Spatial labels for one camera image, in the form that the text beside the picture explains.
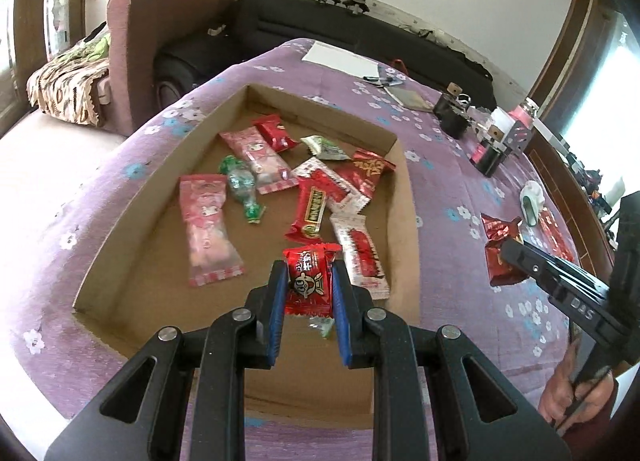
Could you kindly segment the person's right hand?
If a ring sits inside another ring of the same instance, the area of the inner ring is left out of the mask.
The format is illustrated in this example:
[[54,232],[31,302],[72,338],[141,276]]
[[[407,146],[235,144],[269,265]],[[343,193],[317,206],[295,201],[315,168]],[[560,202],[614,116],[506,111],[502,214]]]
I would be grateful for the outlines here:
[[561,434],[573,425],[595,418],[606,406],[615,389],[615,380],[608,371],[601,380],[590,380],[574,386],[570,382],[577,350],[582,340],[570,343],[563,359],[556,365],[538,403],[538,412],[547,423],[559,426]]

